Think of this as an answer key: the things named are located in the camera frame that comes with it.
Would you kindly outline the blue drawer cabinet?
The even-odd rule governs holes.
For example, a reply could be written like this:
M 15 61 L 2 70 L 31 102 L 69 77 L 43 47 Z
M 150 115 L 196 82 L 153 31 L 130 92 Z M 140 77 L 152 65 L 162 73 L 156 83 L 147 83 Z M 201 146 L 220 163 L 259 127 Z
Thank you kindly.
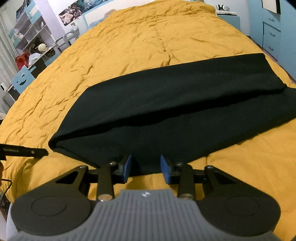
M 250 37 L 295 79 L 295 7 L 288 1 L 248 1 Z

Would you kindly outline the black pants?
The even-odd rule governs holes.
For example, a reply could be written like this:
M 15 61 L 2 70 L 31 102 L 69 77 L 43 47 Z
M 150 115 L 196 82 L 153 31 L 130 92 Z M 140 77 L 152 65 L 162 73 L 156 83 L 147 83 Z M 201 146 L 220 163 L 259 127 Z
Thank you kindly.
M 99 168 L 132 158 L 132 176 L 160 157 L 189 163 L 295 118 L 295 89 L 261 53 L 135 72 L 88 87 L 49 147 Z

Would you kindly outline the black white sneakers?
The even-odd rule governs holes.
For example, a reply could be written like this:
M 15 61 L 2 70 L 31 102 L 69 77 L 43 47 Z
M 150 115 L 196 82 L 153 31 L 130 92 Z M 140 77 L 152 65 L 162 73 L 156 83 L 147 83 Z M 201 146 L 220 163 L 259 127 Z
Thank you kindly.
M 215 5 L 217 11 L 230 11 L 230 8 L 224 4 Z

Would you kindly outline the white cubby shelf unit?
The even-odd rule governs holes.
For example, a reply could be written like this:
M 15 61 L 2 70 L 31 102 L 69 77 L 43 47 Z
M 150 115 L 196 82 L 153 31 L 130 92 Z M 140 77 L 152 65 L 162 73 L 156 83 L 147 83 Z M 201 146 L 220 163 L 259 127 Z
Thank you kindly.
M 17 56 L 25 52 L 30 54 L 29 66 L 38 60 L 48 66 L 58 57 L 55 51 L 57 40 L 34 1 L 23 1 L 16 11 L 16 24 L 9 38 Z

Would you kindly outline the yellow quilted bedspread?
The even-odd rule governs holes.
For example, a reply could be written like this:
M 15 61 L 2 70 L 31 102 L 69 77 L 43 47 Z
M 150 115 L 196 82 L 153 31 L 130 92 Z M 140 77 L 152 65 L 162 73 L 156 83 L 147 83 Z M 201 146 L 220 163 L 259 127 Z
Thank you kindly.
M 87 87 L 151 68 L 259 53 L 246 35 L 219 19 L 212 6 L 155 1 L 112 13 L 65 50 L 20 95 L 1 124 L 1 142 L 47 148 Z M 274 233 L 295 237 L 295 121 L 192 161 L 213 165 L 277 200 Z

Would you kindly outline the blue smiley chair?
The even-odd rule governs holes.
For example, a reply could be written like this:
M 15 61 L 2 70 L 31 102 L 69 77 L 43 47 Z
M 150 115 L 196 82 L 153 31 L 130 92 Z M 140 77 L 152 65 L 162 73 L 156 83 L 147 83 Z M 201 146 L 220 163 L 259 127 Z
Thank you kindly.
M 14 89 L 21 94 L 33 81 L 35 80 L 31 71 L 23 66 L 22 69 L 17 73 L 17 75 L 11 81 Z

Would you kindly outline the blue bedside table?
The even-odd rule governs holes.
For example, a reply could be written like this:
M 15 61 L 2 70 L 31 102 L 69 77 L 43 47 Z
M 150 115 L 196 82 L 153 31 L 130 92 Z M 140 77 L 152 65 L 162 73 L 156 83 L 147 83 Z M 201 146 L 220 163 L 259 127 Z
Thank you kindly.
M 218 17 L 225 20 L 227 23 L 229 23 L 233 27 L 237 28 L 238 30 L 241 30 L 240 16 L 238 16 L 236 12 L 219 10 L 219 11 L 216 11 L 216 14 Z

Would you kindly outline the blue white headboard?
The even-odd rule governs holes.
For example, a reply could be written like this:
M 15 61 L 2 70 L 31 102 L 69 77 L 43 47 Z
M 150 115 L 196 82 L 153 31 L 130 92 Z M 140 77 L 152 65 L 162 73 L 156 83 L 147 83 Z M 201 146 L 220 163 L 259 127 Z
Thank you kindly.
M 82 14 L 82 19 L 86 25 L 86 30 L 90 30 L 91 24 L 102 20 L 106 13 L 111 10 L 121 10 L 130 8 L 133 6 L 138 6 L 140 1 L 131 1 L 131 0 L 114 0 L 114 1 L 106 1 L 91 10 L 88 10 L 86 13 Z

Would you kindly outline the anime wall posters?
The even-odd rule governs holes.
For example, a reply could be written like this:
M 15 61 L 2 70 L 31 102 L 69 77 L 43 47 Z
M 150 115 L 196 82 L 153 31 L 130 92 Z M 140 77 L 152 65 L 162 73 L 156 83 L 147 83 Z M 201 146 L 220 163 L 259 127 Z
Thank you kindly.
M 100 6 L 105 2 L 108 2 L 108 0 L 78 0 L 60 12 L 58 16 L 63 25 L 67 26 L 87 11 Z

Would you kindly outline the red bag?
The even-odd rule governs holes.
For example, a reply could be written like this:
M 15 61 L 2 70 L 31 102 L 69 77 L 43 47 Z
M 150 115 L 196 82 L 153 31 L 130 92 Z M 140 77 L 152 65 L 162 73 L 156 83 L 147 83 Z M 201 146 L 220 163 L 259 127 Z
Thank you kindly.
M 19 70 L 21 70 L 23 66 L 29 66 L 29 56 L 30 54 L 25 52 L 15 58 L 16 66 Z

